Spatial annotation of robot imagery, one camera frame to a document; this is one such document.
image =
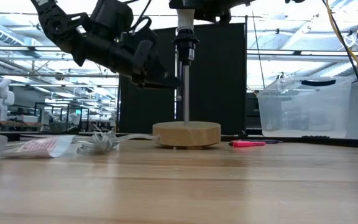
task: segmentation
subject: white robot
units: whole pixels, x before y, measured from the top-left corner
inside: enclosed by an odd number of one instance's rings
[[[9,91],[9,84],[11,80],[0,78],[0,121],[6,121],[7,106],[15,102],[15,94]]]

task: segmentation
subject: metal shaft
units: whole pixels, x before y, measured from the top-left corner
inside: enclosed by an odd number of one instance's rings
[[[183,100],[183,120],[185,124],[190,123],[190,66],[184,65],[183,66],[183,79],[184,79],[184,97]]]

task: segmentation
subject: pink highlighter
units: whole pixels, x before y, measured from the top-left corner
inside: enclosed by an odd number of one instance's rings
[[[266,142],[232,141],[233,147],[264,146]]]

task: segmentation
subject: tangled cable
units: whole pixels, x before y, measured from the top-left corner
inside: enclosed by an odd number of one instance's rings
[[[91,137],[88,136],[75,136],[73,139],[74,144],[81,144],[77,149],[77,153],[82,155],[100,155],[105,154],[114,149],[120,142],[130,139],[150,139],[159,140],[160,136],[151,136],[148,134],[130,134],[117,138],[114,131],[103,133],[98,127],[95,128],[99,132],[95,132]]]

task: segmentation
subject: marker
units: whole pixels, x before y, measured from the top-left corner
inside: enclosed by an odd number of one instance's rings
[[[279,140],[241,140],[241,141],[264,142],[264,143],[266,143],[266,144],[279,144],[279,143],[283,143],[283,141],[279,141]]]
[[[233,141],[233,147],[253,147],[253,146],[264,146],[266,142],[250,142],[250,141]]]

